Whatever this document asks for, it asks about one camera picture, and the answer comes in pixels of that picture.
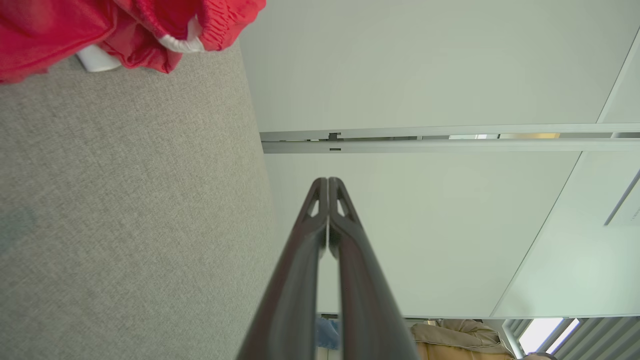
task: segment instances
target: red cloth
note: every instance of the red cloth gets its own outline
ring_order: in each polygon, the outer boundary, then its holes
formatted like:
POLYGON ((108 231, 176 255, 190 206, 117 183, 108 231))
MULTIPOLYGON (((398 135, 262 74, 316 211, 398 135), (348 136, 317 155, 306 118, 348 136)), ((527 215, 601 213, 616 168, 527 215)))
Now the red cloth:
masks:
POLYGON ((182 54, 157 39, 187 38, 197 15, 206 51, 234 43, 265 0, 0 0, 0 83, 18 82, 97 44, 127 68, 169 73, 182 54))

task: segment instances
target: metal tongs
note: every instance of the metal tongs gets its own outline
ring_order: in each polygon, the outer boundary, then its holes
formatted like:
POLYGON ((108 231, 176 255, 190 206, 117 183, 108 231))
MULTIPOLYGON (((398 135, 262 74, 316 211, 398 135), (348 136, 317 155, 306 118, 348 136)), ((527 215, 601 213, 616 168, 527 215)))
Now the metal tongs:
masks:
POLYGON ((340 266, 342 358, 417 360, 349 193, 336 177, 311 185, 237 360, 316 358, 317 269, 327 242, 340 266))

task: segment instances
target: brown jacket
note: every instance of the brown jacket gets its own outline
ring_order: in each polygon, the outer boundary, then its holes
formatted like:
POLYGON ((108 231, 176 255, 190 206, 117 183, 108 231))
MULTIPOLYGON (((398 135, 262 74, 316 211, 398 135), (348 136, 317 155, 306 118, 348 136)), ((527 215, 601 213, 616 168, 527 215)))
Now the brown jacket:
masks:
POLYGON ((474 320, 439 320, 411 328, 422 360, 513 360, 497 332, 474 320))

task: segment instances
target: blue fabric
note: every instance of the blue fabric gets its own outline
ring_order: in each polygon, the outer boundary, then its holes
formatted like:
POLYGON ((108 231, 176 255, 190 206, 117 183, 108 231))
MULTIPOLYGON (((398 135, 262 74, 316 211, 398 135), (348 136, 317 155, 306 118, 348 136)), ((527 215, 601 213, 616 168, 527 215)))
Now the blue fabric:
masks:
POLYGON ((340 348, 340 323, 316 318, 316 346, 338 350, 340 348))

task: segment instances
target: gray carpet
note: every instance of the gray carpet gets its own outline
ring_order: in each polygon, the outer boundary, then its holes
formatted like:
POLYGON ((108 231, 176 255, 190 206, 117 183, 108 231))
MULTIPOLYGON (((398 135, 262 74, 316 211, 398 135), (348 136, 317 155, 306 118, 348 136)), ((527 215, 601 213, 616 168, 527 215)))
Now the gray carpet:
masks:
POLYGON ((0 113, 0 359, 232 359, 284 244, 238 46, 0 113))

